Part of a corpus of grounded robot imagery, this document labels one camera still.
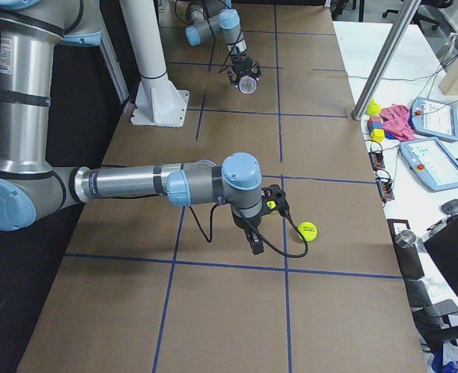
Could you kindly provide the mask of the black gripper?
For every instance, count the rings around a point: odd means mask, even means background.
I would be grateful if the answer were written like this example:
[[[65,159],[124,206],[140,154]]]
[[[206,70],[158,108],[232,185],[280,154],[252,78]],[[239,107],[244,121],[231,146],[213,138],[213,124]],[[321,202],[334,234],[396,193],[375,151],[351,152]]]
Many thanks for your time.
[[[264,242],[261,240],[258,232],[258,226],[261,223],[262,217],[255,216],[252,218],[241,217],[235,213],[232,214],[232,219],[237,227],[244,230],[246,240],[250,244],[252,254],[259,255],[264,252]]]
[[[250,75],[258,82],[261,77],[260,65],[257,61],[253,62],[247,54],[234,54],[230,56],[232,62],[232,71],[227,71],[231,86],[239,88],[239,77]]]

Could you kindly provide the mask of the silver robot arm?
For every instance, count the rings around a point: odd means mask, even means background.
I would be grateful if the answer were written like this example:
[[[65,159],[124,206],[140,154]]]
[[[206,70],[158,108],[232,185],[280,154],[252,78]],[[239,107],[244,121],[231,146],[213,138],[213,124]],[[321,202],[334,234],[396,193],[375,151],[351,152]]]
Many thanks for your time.
[[[0,1],[0,231],[32,225],[92,199],[166,196],[176,206],[229,204],[252,252],[264,243],[262,176],[245,152],[208,160],[122,168],[53,167],[46,160],[57,44],[97,46],[97,1]]]
[[[257,90],[261,77],[260,65],[247,50],[239,13],[231,1],[191,1],[185,11],[188,43],[196,47],[217,37],[225,39],[228,56],[220,68],[229,82],[243,94]]]

